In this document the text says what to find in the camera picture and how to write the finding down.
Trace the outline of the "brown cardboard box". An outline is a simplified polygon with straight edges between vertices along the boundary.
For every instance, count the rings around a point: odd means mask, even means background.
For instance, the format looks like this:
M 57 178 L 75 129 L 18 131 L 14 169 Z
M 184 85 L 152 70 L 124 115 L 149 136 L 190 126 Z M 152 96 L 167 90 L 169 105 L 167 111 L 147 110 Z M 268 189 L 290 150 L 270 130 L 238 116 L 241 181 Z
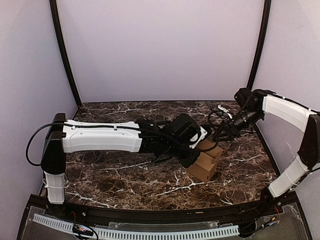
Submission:
M 201 152 L 197 160 L 186 171 L 198 180 L 207 183 L 216 172 L 223 149 L 216 146 L 214 149 Z

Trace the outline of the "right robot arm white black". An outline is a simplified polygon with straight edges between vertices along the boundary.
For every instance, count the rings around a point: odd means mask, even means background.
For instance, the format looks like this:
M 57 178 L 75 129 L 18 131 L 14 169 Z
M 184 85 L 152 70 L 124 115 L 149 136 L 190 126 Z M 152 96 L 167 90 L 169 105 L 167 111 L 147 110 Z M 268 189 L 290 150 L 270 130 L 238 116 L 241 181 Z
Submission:
M 255 213 L 266 217 L 274 210 L 277 199 L 319 170 L 320 113 L 271 90 L 240 88 L 234 99 L 240 109 L 214 126 L 215 142 L 233 141 L 242 130 L 268 116 L 288 125 L 277 134 L 279 139 L 271 144 L 271 148 L 277 157 L 291 157 L 291 160 L 281 174 L 261 191 L 255 205 Z M 287 149 L 280 153 L 280 147 Z

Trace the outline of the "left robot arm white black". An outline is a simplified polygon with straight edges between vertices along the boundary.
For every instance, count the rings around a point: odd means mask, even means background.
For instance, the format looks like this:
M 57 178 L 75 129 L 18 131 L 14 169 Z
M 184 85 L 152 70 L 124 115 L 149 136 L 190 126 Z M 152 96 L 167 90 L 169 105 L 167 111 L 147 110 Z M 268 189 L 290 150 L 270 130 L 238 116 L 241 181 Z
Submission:
M 40 163 L 29 158 L 33 139 L 47 129 Z M 200 156 L 197 144 L 208 135 L 188 114 L 182 113 L 172 121 L 156 122 L 138 119 L 119 123 L 94 123 L 66 119 L 57 113 L 51 123 L 39 127 L 30 137 L 25 154 L 27 162 L 41 167 L 51 210 L 60 218 L 71 213 L 65 203 L 66 155 L 83 151 L 122 151 L 152 154 L 155 161 L 176 158 L 188 168 Z

